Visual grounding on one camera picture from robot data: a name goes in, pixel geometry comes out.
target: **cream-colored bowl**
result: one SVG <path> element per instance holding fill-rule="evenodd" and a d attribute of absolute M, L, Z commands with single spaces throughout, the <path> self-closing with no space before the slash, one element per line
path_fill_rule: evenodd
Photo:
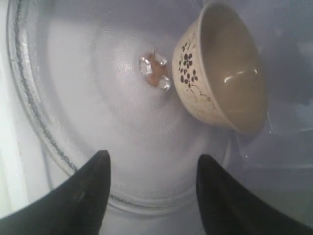
<path fill-rule="evenodd" d="M 267 113 L 264 74 L 254 41 L 231 8 L 209 3 L 178 42 L 173 78 L 199 120 L 255 134 Z"/>

